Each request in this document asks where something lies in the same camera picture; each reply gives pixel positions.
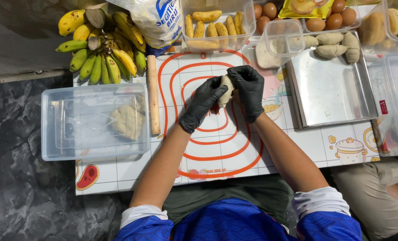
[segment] black glove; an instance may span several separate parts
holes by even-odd
[[[264,78],[249,65],[227,69],[228,77],[239,91],[239,99],[245,111],[245,121],[254,121],[264,112],[261,105]]]
[[[221,76],[212,77],[196,89],[186,111],[178,118],[186,132],[192,134],[202,124],[212,105],[228,90],[226,85],[219,87],[220,84]]]

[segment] tiled pattern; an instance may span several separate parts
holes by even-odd
[[[253,49],[245,49],[248,58],[254,56]],[[161,71],[159,78],[159,109],[161,135],[153,136],[151,150],[143,155],[114,158],[111,160],[89,160],[80,161],[79,176],[88,163],[94,163],[100,169],[98,181],[89,189],[77,191],[78,195],[102,192],[117,192],[132,190],[139,179],[147,163],[159,148],[166,132],[175,124],[177,117],[184,111],[184,102],[189,104],[192,92],[196,90],[210,76],[225,75],[227,66],[239,66],[244,60],[228,52],[192,53],[185,54],[179,59],[173,59],[164,66],[163,60],[157,60],[157,69]],[[260,70],[262,74],[271,75],[267,70]],[[88,85],[88,79],[78,82],[78,76],[74,75],[74,86]],[[129,82],[146,82],[145,76],[131,78]],[[287,88],[288,81],[272,82],[271,96],[263,101],[263,106],[275,104],[279,86]],[[364,131],[371,127],[370,122],[345,124],[334,127],[322,127],[313,129],[299,129],[291,96],[280,98],[282,105],[266,114],[272,118],[283,131],[293,139],[300,148],[316,163],[318,167],[339,166],[341,161],[335,156],[337,148],[335,143],[330,143],[328,137],[333,136],[336,141],[354,138],[362,143],[365,142]],[[226,109],[220,109],[218,113],[211,111],[205,117],[200,129],[192,134],[192,140],[187,145],[186,157],[180,163],[182,172],[200,172],[206,175],[220,174],[218,177],[210,178],[188,178],[180,176],[175,179],[175,185],[211,181],[215,179],[226,179],[221,174],[244,168],[253,163],[260,152],[260,137],[252,125],[245,123],[241,108],[229,102]],[[378,153],[372,151],[367,145],[366,161],[371,161]],[[277,173],[269,153],[263,148],[257,163],[250,169],[236,173],[229,178],[244,176],[264,175]]]

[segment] cartoon pot print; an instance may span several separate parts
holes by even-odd
[[[364,149],[364,145],[360,141],[348,138],[337,142],[335,146],[337,148],[335,156],[340,159],[341,164],[349,165],[365,161],[367,149]]]

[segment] yellow banana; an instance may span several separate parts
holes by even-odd
[[[89,34],[95,29],[90,23],[79,26],[73,34],[73,40],[88,40]]]
[[[108,75],[107,64],[105,56],[101,56],[101,81],[104,85],[110,84],[110,76]]]
[[[71,59],[70,62],[70,71],[75,72],[79,70],[86,59],[88,58],[89,54],[91,53],[91,50],[89,49],[80,49],[77,51],[77,53],[74,55],[74,57]]]
[[[107,55],[105,57],[105,63],[107,64],[108,74],[110,76],[110,80],[113,84],[120,84],[120,70],[117,67],[116,62],[111,56]]]
[[[75,52],[88,47],[88,42],[83,40],[70,40],[59,45],[56,52]]]
[[[108,37],[107,45],[108,47],[112,49],[120,49],[119,45],[116,43],[116,39],[114,38],[114,35],[112,33],[105,33],[105,35]]]
[[[113,32],[113,35],[120,49],[125,51],[127,55],[129,55],[129,57],[133,59],[134,55],[130,41],[123,37],[119,32]]]
[[[84,62],[82,68],[80,69],[80,76],[79,80],[83,80],[84,78],[88,77],[93,69],[93,66],[95,64],[95,58],[98,54],[91,54],[89,57],[86,59]]]
[[[124,32],[131,36],[130,40],[132,42],[136,39],[140,46],[144,45],[142,33],[139,28],[133,23],[129,15],[123,12],[115,12],[113,13],[113,19],[117,22],[117,24]]]
[[[84,9],[67,12],[61,19],[59,19],[59,34],[67,36],[79,26],[85,24],[85,22],[87,22],[87,19]]]
[[[132,41],[132,39],[129,37],[129,35],[128,35],[127,33],[125,33],[123,30],[121,30],[121,27],[117,27],[117,28],[116,28],[116,31],[117,31],[119,34],[121,34],[123,37],[129,39],[129,40],[135,45],[135,47],[136,47],[139,51],[145,53],[145,44],[143,44],[143,45],[141,46],[141,45],[139,45],[138,41],[135,41],[135,40]]]
[[[101,35],[101,31],[102,31],[102,30],[101,30],[100,28],[95,28],[95,29],[89,34],[89,37],[88,37],[88,38],[100,36],[100,35]]]
[[[140,71],[145,72],[147,70],[147,62],[145,61],[145,55],[139,50],[135,51],[135,63]]]
[[[116,62],[117,66],[119,67],[120,72],[124,75],[124,77],[127,80],[130,80],[130,73],[127,70],[127,68],[123,65],[123,63],[120,61],[120,59],[118,59],[114,53],[111,54],[111,58],[114,59],[114,61]]]
[[[133,60],[127,53],[120,49],[113,49],[114,55],[121,61],[121,63],[127,68],[130,74],[133,77],[136,76],[136,66],[133,63]]]
[[[101,55],[97,54],[95,58],[95,63],[93,65],[91,77],[89,79],[89,84],[94,85],[101,79]]]

